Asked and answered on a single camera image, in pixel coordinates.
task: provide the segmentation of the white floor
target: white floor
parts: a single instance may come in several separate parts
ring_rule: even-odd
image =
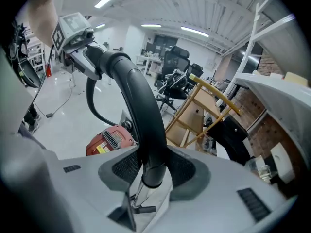
[[[74,72],[76,87],[73,87],[71,74],[59,71],[51,77],[46,78],[43,87],[35,100],[36,105],[44,114],[53,113],[70,96],[68,102],[59,109],[51,118],[46,118],[39,112],[39,129],[34,137],[39,140],[47,149],[54,151],[59,159],[82,157],[86,154],[86,146],[90,140],[102,130],[108,127],[107,124],[98,120],[89,110],[86,103],[86,76]],[[146,76],[151,89],[154,91],[155,79]],[[28,88],[32,95],[36,89]],[[182,100],[175,100],[177,108]],[[114,80],[108,85],[108,78],[105,76],[98,81],[94,91],[94,103],[98,112],[105,118],[119,123],[122,109],[128,112],[121,92]],[[167,125],[173,113],[173,109],[167,108],[161,112],[164,126]]]

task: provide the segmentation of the black office chair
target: black office chair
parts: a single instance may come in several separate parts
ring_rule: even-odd
[[[166,51],[164,55],[164,64],[162,68],[162,74],[158,77],[156,86],[157,89],[160,90],[165,81],[165,76],[168,74],[172,74],[175,69],[178,69],[182,72],[186,72],[190,66],[189,52],[180,47],[174,46],[171,51]],[[176,110],[173,106],[173,99],[186,99],[187,94],[182,89],[183,87],[176,88],[164,88],[163,93],[164,97],[159,97],[157,95],[156,100],[162,102],[160,106],[160,110],[162,109],[164,104],[167,104],[174,111]]]
[[[186,92],[186,94],[188,94],[193,88],[194,86],[197,84],[196,81],[193,81],[192,79],[189,78],[190,74],[194,74],[197,77],[201,77],[203,74],[203,68],[201,66],[199,66],[196,63],[193,63],[187,71],[187,82],[188,85],[185,87],[184,91]]]

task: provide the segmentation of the black hose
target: black hose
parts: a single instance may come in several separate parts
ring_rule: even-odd
[[[111,126],[115,126],[116,124],[107,120],[106,118],[102,117],[101,114],[98,113],[98,111],[95,109],[94,105],[94,89],[95,89],[95,84],[97,80],[92,80],[90,78],[87,78],[86,82],[86,100],[87,100],[87,105],[93,115],[97,117],[100,121],[103,121],[106,124],[109,124]]]

